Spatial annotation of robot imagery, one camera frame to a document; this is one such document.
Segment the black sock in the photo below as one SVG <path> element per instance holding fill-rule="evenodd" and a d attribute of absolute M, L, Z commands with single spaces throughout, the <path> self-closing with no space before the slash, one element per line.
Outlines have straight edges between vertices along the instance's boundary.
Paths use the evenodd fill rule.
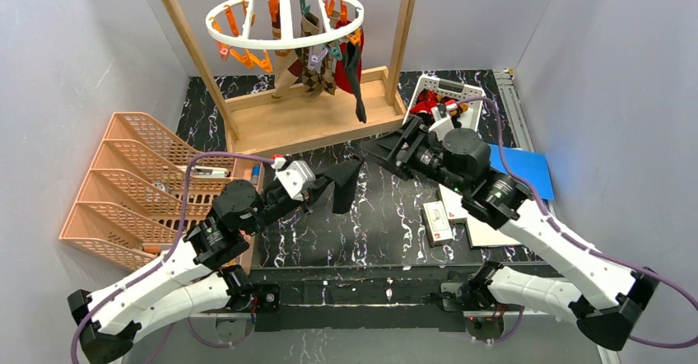
<path fill-rule="evenodd" d="M 362 157 L 354 156 L 321 171 L 334 181 L 332 213 L 344 214 L 351 210 L 351 205 L 355 199 L 359 172 L 364 163 L 365 160 Z"/>
<path fill-rule="evenodd" d="M 361 62 L 361 48 L 349 42 L 346 43 L 346 52 L 343 59 L 344 72 L 351 88 L 351 93 L 356 99 L 356 117 L 362 123 L 367 122 L 364 102 L 361 96 L 361 80 L 359 78 Z"/>

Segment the orange clothes peg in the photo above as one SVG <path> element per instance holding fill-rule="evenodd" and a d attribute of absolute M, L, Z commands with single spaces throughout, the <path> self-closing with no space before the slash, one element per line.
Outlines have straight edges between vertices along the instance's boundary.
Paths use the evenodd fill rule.
<path fill-rule="evenodd" d="M 274 71 L 274 67 L 267 50 L 263 51 L 262 58 L 259 58 L 257 55 L 253 54 L 249 49 L 244 49 L 242 53 L 239 53 L 235 49 L 229 48 L 229 55 L 249 69 L 261 68 L 264 70 L 264 72 L 269 74 L 273 73 Z"/>

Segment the white round clip hanger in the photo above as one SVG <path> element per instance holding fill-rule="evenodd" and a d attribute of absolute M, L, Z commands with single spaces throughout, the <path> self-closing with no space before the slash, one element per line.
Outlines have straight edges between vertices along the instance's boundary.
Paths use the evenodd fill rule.
<path fill-rule="evenodd" d="M 335 40 L 346 38 L 349 35 L 354 35 L 359 30 L 365 19 L 365 9 L 359 0 L 334 0 L 340 6 L 352 8 L 355 17 L 346 26 L 335 27 L 329 19 L 329 14 L 322 9 L 320 12 L 321 31 L 318 35 L 300 36 L 300 32 L 294 28 L 296 21 L 300 19 L 300 11 L 295 11 L 294 8 L 300 4 L 294 0 L 272 0 L 272 16 L 280 25 L 280 37 L 277 39 L 261 40 L 255 39 L 251 35 L 251 14 L 254 13 L 256 2 L 268 2 L 269 0 L 227 0 L 212 8 L 205 18 L 205 27 L 208 34 L 217 42 L 229 45 L 238 49 L 255 49 L 255 50 L 284 50 L 284 49 L 300 49 L 332 43 Z M 322 6 L 325 1 L 317 0 L 317 3 Z M 244 19 L 244 23 L 238 29 L 237 33 L 227 34 L 222 30 L 218 30 L 214 25 L 214 20 L 220 14 L 224 14 L 236 5 L 247 3 L 248 15 Z"/>

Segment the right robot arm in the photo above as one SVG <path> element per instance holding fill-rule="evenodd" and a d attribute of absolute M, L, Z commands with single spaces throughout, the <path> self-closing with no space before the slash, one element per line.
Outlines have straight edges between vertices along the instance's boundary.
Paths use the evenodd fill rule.
<path fill-rule="evenodd" d="M 363 143 L 366 157 L 403 180 L 424 175 L 461 196 L 470 217 L 543 258 L 561 280 L 484 263 L 454 297 L 467 306 L 516 305 L 575 324 L 597 345 L 620 351 L 658 283 L 576 246 L 561 224 L 520 181 L 491 166 L 490 146 L 469 128 L 443 137 L 416 116 L 398 130 Z"/>

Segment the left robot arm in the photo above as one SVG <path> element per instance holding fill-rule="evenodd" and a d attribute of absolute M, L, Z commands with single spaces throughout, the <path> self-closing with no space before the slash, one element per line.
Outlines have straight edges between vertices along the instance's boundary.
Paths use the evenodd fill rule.
<path fill-rule="evenodd" d="M 258 192 L 247 180 L 232 180 L 208 214 L 161 256 L 120 281 L 67 298 L 77 329 L 72 362 L 111 363 L 150 332 L 192 313 L 233 301 L 248 304 L 254 294 L 244 270 L 228 262 L 249 248 L 247 236 L 264 231 L 297 208 L 307 209 L 333 184 L 326 173 L 305 173 L 299 162 L 277 172 Z"/>

